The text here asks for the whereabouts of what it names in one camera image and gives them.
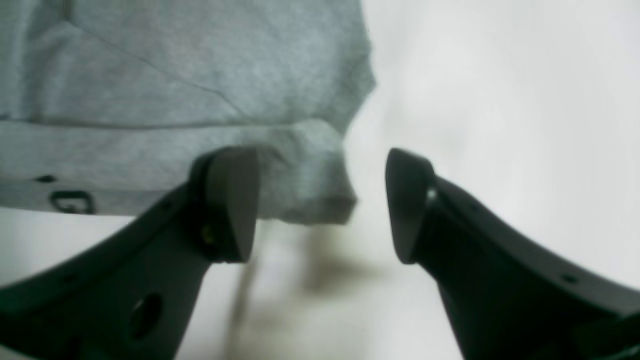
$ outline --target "gray sweatshirt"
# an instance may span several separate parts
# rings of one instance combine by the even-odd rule
[[[0,1],[0,206],[135,215],[255,145],[261,218],[343,223],[369,53],[359,0]]]

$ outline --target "black plastic arm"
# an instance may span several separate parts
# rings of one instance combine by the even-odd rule
[[[213,262],[245,262],[253,148],[199,158],[187,184],[94,248],[0,290],[0,343],[40,359],[172,359]]]
[[[640,293],[528,240],[427,159],[391,150],[394,246],[438,282],[467,360],[640,359]]]

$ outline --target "white background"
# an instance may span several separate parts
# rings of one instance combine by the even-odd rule
[[[207,274],[178,359],[461,359],[435,283],[393,250],[393,146],[538,243],[640,288],[640,3],[363,6],[378,87],[346,138],[351,223],[260,222],[250,266]],[[0,283],[127,221],[0,209]]]

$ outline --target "blurry object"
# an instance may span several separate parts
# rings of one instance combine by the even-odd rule
[[[342,137],[374,86],[358,0],[0,6],[0,206],[137,215],[199,154],[253,145],[259,217],[348,220]]]
[[[172,359],[211,263],[249,260],[258,190],[255,149],[202,156],[110,239],[0,290],[0,343],[42,359]]]
[[[640,293],[528,240],[420,156],[393,149],[386,171],[397,256],[437,280],[465,359],[636,358]]]

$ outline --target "white surface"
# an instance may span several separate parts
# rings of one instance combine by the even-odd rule
[[[346,139],[361,198],[351,223],[261,222],[252,266],[207,274],[178,359],[460,359],[435,283],[394,254],[391,146],[428,157],[540,244],[640,288],[640,4],[364,8],[379,86]],[[0,280],[55,264],[126,221],[2,210]],[[239,288],[245,305],[232,322]]]

